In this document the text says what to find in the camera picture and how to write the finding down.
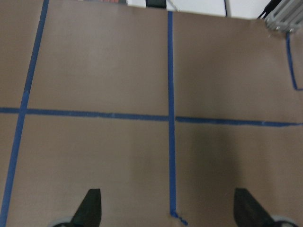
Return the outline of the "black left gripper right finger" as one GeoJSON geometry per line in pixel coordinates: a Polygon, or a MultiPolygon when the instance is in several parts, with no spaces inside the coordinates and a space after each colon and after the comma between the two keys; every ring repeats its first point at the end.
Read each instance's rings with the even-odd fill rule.
{"type": "Polygon", "coordinates": [[[245,188],[236,188],[233,217],[238,227],[273,227],[275,221],[245,188]]]}

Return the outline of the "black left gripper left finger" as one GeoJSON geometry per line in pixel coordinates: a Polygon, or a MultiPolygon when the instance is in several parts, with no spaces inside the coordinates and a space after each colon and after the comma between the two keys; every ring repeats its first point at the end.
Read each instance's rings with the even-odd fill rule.
{"type": "Polygon", "coordinates": [[[100,189],[89,189],[71,219],[72,227],[99,227],[102,217],[100,189]]]}

